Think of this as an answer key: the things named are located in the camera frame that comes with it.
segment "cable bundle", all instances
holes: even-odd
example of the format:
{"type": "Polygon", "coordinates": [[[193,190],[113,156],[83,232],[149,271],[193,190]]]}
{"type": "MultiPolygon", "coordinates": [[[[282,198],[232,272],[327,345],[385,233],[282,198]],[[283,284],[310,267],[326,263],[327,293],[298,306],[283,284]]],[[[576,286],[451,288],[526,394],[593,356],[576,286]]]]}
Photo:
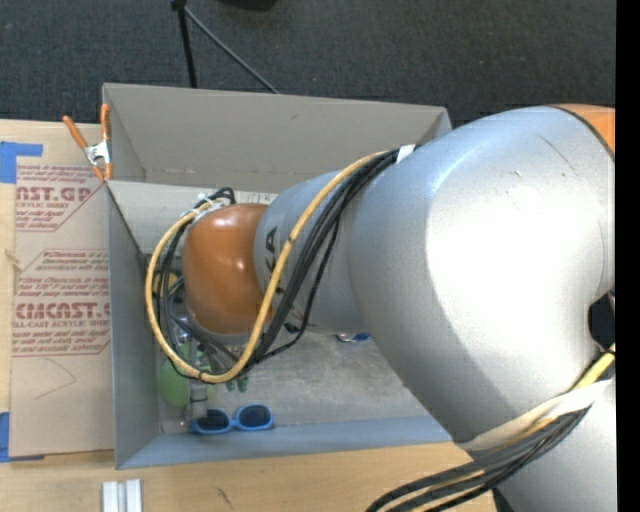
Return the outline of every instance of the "cable bundle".
{"type": "Polygon", "coordinates": [[[180,320],[173,312],[173,304],[184,283],[182,279],[179,278],[173,284],[170,284],[170,273],[174,255],[180,238],[186,228],[193,223],[202,212],[209,209],[214,201],[226,198],[230,202],[235,202],[233,191],[228,188],[220,189],[214,195],[198,203],[192,210],[180,218],[167,233],[165,233],[151,255],[145,282],[145,303],[151,328],[158,344],[167,354],[172,364],[176,367],[176,370],[187,378],[199,379],[209,384],[227,382],[236,377],[243,376],[256,364],[293,346],[300,339],[307,327],[313,300],[335,244],[340,218],[345,208],[373,177],[393,164],[397,156],[398,150],[396,149],[376,153],[358,160],[332,178],[308,205],[307,209],[302,213],[298,222],[291,230],[288,240],[280,250],[280,255],[274,267],[271,280],[264,294],[264,300],[258,311],[256,323],[240,357],[237,357],[222,343],[216,341],[210,333],[199,329],[196,325],[188,324],[180,320]],[[284,265],[302,229],[310,222],[312,216],[317,211],[320,211],[318,218],[311,228],[310,235],[306,239],[304,246],[300,250],[300,256],[292,272],[291,280],[265,332],[264,325],[266,323],[266,317],[271,308],[271,301],[276,289],[279,287],[279,280],[284,265]],[[287,324],[285,323],[286,318],[293,306],[293,302],[327,237],[329,237],[329,242],[322,256],[319,270],[314,278],[311,292],[307,298],[301,325],[292,326],[291,324],[287,324]],[[158,262],[160,261],[160,255],[167,244],[168,247],[165,257],[160,264],[160,268],[156,270],[158,262]],[[157,297],[154,302],[153,292],[156,277],[157,285],[155,286],[155,290],[157,291],[157,297]],[[185,361],[182,351],[179,350],[179,343],[172,327],[174,324],[201,342],[201,348],[209,358],[211,370],[195,368],[190,362],[185,361]],[[268,352],[283,326],[289,332],[296,333],[295,338],[293,341],[268,352]]]}
{"type": "MultiPolygon", "coordinates": [[[[579,389],[611,379],[615,373],[615,344],[574,385],[579,389]]],[[[476,460],[441,473],[421,478],[387,492],[366,512],[436,512],[476,498],[497,487],[529,462],[560,443],[580,423],[589,407],[534,424],[525,436],[507,443],[476,460]]]]}

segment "black cord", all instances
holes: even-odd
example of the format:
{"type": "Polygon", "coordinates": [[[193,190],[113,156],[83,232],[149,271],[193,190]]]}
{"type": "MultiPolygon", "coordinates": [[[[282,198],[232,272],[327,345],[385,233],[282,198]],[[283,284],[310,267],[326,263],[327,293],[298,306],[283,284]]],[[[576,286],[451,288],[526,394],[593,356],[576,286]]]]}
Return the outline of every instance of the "black cord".
{"type": "Polygon", "coordinates": [[[198,88],[196,79],[196,68],[193,64],[193,53],[191,53],[191,41],[189,39],[189,28],[187,27],[187,18],[185,17],[186,2],[180,2],[180,5],[174,0],[172,2],[173,9],[178,13],[178,23],[180,24],[180,34],[182,36],[182,46],[184,47],[184,56],[187,60],[187,70],[189,72],[189,84],[192,89],[198,88]]]}
{"type": "Polygon", "coordinates": [[[247,64],[244,60],[240,58],[238,54],[236,54],[231,48],[229,48],[226,44],[224,44],[213,32],[211,32],[205,25],[196,17],[193,12],[188,7],[184,7],[184,12],[186,15],[191,18],[191,21],[195,23],[195,25],[202,30],[202,32],[211,39],[215,44],[217,44],[222,50],[224,50],[228,55],[230,55],[238,64],[240,64],[244,69],[246,69],[249,73],[251,73],[262,85],[264,85],[267,89],[269,89],[274,94],[280,94],[280,92],[267,80],[260,75],[255,69],[253,69],[249,64],[247,64]]]}
{"type": "MultiPolygon", "coordinates": [[[[378,172],[380,172],[381,170],[384,170],[388,167],[388,165],[391,163],[391,160],[393,158],[395,158],[394,152],[391,152],[390,154],[388,154],[380,164],[376,165],[373,169],[377,170],[378,172]]],[[[356,180],[356,183],[351,183],[347,186],[346,189],[346,193],[345,193],[345,197],[342,201],[342,204],[339,208],[339,210],[337,211],[337,215],[335,217],[335,221],[331,222],[330,220],[327,220],[328,225],[332,225],[333,224],[333,233],[331,234],[331,238],[329,239],[329,243],[327,244],[327,248],[325,249],[325,253],[324,256],[322,257],[322,260],[320,262],[320,265],[318,266],[318,271],[316,272],[316,277],[314,279],[313,285],[311,286],[311,290],[309,291],[309,296],[307,297],[307,302],[305,305],[305,311],[302,317],[302,322],[300,324],[300,327],[298,328],[298,333],[296,335],[296,337],[293,339],[293,341],[287,343],[286,345],[283,345],[282,347],[279,347],[267,354],[265,354],[261,359],[260,362],[265,361],[266,359],[273,357],[277,354],[282,353],[284,350],[292,347],[293,345],[295,345],[297,343],[297,341],[302,337],[302,335],[304,334],[307,325],[309,323],[309,319],[311,317],[311,308],[313,306],[313,301],[315,299],[316,293],[318,291],[318,288],[320,287],[320,281],[322,280],[322,276],[324,275],[324,271],[325,268],[327,266],[327,264],[329,263],[329,257],[331,256],[331,252],[333,251],[333,247],[336,243],[336,240],[338,238],[338,232],[339,232],[339,227],[340,227],[340,218],[342,213],[344,212],[344,210],[346,209],[347,205],[349,204],[349,202],[356,196],[356,194],[362,189],[362,187],[364,187],[364,185],[368,182],[368,179],[359,179],[356,180]]],[[[319,219],[318,222],[316,223],[317,226],[321,225],[321,221],[323,219],[319,219]]],[[[316,239],[316,243],[315,243],[315,247],[311,247],[309,254],[311,255],[311,257],[308,259],[308,261],[306,261],[306,258],[304,257],[304,255],[301,254],[301,256],[299,257],[299,262],[301,263],[302,268],[304,267],[308,267],[311,265],[311,263],[313,262],[313,260],[315,259],[316,253],[319,250],[319,245],[318,244],[322,244],[324,243],[324,236],[322,236],[321,233],[314,233],[312,231],[312,233],[309,235],[309,239],[313,240],[316,239]]],[[[303,275],[303,278],[306,277],[307,272],[304,272],[301,270],[300,273],[303,275]]]]}
{"type": "MultiPolygon", "coordinates": [[[[194,208],[199,208],[208,201],[215,201],[218,199],[227,199],[231,204],[236,204],[236,198],[233,189],[229,187],[223,187],[218,189],[215,193],[209,195],[207,198],[200,200],[198,203],[196,203],[194,208]]],[[[192,224],[192,222],[193,220],[183,224],[176,231],[171,241],[169,242],[167,251],[160,264],[160,269],[156,274],[156,316],[158,318],[162,331],[165,333],[165,336],[168,338],[169,343],[177,354],[180,354],[180,343],[176,338],[176,333],[173,328],[174,324],[180,327],[183,331],[185,331],[205,347],[204,352],[206,352],[206,355],[209,359],[212,371],[214,367],[216,367],[216,369],[219,369],[221,373],[225,373],[230,367],[229,361],[231,361],[231,364],[233,364],[237,362],[237,357],[232,352],[230,352],[222,343],[218,343],[216,340],[206,335],[206,333],[198,332],[194,328],[195,326],[181,321],[173,313],[174,300],[176,295],[183,289],[184,280],[182,277],[179,277],[175,283],[170,285],[170,276],[172,273],[171,268],[173,266],[173,260],[180,239],[184,235],[187,228],[192,224]]],[[[179,375],[193,380],[200,380],[198,377],[185,375],[184,373],[179,371],[171,358],[169,358],[169,361],[171,361],[171,365],[179,375]]],[[[201,371],[201,373],[213,374],[210,371],[201,371]]]]}
{"type": "Polygon", "coordinates": [[[300,291],[304,279],[307,277],[309,268],[315,260],[321,245],[325,242],[329,230],[342,215],[348,203],[366,185],[371,178],[386,169],[395,161],[398,150],[388,151],[371,162],[363,165],[360,169],[347,177],[336,187],[333,194],[327,200],[327,204],[314,223],[311,232],[301,249],[298,260],[291,274],[289,283],[280,299],[280,304],[273,315],[271,324],[267,332],[262,336],[261,342],[254,353],[254,362],[260,362],[269,347],[275,341],[286,317],[289,315],[293,302],[300,291]],[[335,208],[341,198],[347,198],[337,208],[335,208]]]}
{"type": "MultiPolygon", "coordinates": [[[[613,375],[615,375],[615,363],[611,363],[598,380],[608,380],[612,378],[613,375]]],[[[366,510],[367,512],[378,511],[382,507],[405,498],[409,494],[424,491],[437,484],[448,481],[452,483],[406,499],[392,508],[387,509],[387,512],[412,510],[415,507],[445,498],[452,494],[464,492],[464,494],[460,496],[451,498],[436,507],[428,509],[430,512],[442,511],[480,496],[502,484],[526,464],[543,456],[557,446],[580,423],[588,411],[589,408],[566,414],[556,418],[550,425],[534,432],[529,437],[497,452],[479,456],[475,461],[458,468],[443,471],[393,489],[374,501],[366,510]],[[479,470],[482,470],[483,473],[475,477],[470,476],[467,479],[460,480],[460,477],[472,475],[479,470]]]]}

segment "gray carpet floor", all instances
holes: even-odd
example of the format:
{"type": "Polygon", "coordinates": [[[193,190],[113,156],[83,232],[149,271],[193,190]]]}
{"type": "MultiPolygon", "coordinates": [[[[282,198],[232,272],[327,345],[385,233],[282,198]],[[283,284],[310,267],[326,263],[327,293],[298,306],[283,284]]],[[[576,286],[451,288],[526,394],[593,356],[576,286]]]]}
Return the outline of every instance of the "gray carpet floor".
{"type": "MultiPolygon", "coordinates": [[[[454,125],[521,105],[615,105],[615,0],[187,6],[282,93],[441,105],[454,125]]],[[[189,26],[200,88],[265,90],[189,26]]],[[[95,121],[104,82],[189,86],[169,0],[0,0],[0,117],[95,121]]]]}

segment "sunglasses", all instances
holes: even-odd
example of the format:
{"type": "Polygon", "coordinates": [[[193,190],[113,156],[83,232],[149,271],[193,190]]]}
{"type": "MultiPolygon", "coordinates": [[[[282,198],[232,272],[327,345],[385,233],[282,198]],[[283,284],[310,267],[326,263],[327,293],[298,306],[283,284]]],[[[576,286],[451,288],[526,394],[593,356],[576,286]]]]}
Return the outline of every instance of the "sunglasses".
{"type": "Polygon", "coordinates": [[[199,434],[224,434],[233,428],[253,432],[273,427],[271,409],[262,404],[243,405],[233,418],[222,409],[208,409],[204,418],[191,422],[191,432],[199,434]]]}

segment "white plastic piece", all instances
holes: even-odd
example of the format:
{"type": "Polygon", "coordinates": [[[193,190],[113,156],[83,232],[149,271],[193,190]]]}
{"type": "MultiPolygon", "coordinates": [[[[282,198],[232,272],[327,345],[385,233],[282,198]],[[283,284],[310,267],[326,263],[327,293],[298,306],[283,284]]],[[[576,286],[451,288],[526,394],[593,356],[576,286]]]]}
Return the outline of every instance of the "white plastic piece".
{"type": "Polygon", "coordinates": [[[210,213],[214,210],[219,210],[220,208],[222,208],[223,206],[225,206],[227,204],[227,202],[222,201],[221,199],[210,199],[209,196],[207,194],[205,194],[204,192],[200,192],[198,194],[198,201],[206,201],[207,203],[209,203],[209,208],[205,209],[205,210],[198,210],[198,208],[191,208],[190,210],[186,210],[184,212],[182,212],[182,217],[184,217],[185,215],[188,215],[189,213],[193,212],[196,214],[196,217],[194,219],[194,221],[197,221],[198,219],[200,219],[200,217],[202,217],[203,215],[210,213]]]}
{"type": "Polygon", "coordinates": [[[142,480],[103,482],[101,512],[142,512],[142,480]]]}

